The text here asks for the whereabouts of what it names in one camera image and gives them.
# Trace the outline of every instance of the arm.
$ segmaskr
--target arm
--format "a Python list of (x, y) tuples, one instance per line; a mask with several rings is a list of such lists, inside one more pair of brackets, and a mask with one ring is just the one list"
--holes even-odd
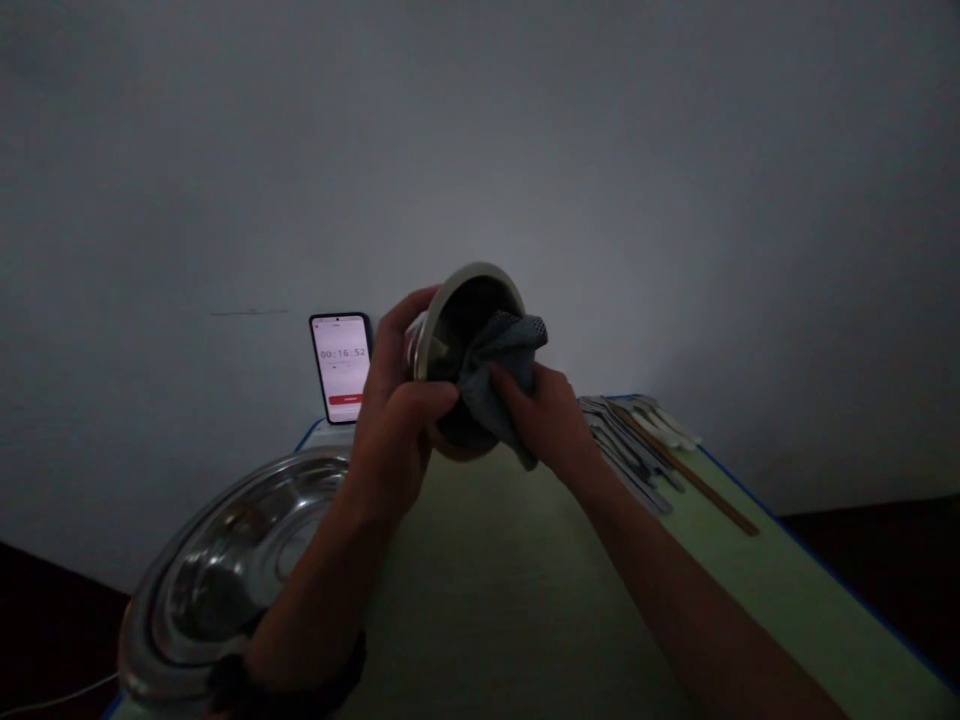
[(404, 332), (436, 291), (411, 294), (380, 323), (347, 478), (247, 645), (250, 679), (268, 692), (318, 688), (343, 667), (390, 541), (420, 493), (424, 428), (458, 398), (449, 383), (404, 382)]
[(494, 369), (527, 447), (590, 519), (687, 692), (731, 718), (844, 718), (796, 661), (644, 510), (603, 461), (562, 373), (536, 368), (528, 398)]

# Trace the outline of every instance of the red button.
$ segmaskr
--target red button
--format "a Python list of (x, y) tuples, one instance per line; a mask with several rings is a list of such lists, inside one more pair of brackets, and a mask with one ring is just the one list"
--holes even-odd
[(363, 395), (331, 395), (331, 405), (359, 405), (363, 402)]

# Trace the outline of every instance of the person's left hand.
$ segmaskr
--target person's left hand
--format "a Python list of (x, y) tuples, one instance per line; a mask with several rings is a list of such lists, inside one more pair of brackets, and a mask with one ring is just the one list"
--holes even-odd
[(420, 494), (431, 445), (425, 428), (460, 396), (452, 383), (406, 381), (404, 334), (439, 286), (410, 293), (380, 321), (341, 493), (368, 518), (399, 520)]

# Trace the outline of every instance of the black wristband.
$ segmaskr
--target black wristband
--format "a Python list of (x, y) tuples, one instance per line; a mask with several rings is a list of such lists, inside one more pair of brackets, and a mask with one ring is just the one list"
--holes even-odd
[(230, 720), (327, 717), (340, 709), (360, 682), (366, 660), (367, 636), (361, 632), (346, 664), (330, 682), (313, 690), (268, 693), (250, 680), (241, 655), (227, 655), (217, 661), (207, 676), (210, 713), (229, 712)]

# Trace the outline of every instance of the forearm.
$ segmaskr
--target forearm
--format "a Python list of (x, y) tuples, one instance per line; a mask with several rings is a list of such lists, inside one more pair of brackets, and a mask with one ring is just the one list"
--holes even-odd
[(344, 490), (247, 646), (251, 678), (268, 691), (313, 689), (353, 649), (364, 609), (396, 531)]
[(844, 717), (605, 464), (572, 487), (584, 488), (574, 494), (677, 678), (705, 709), (736, 718)]

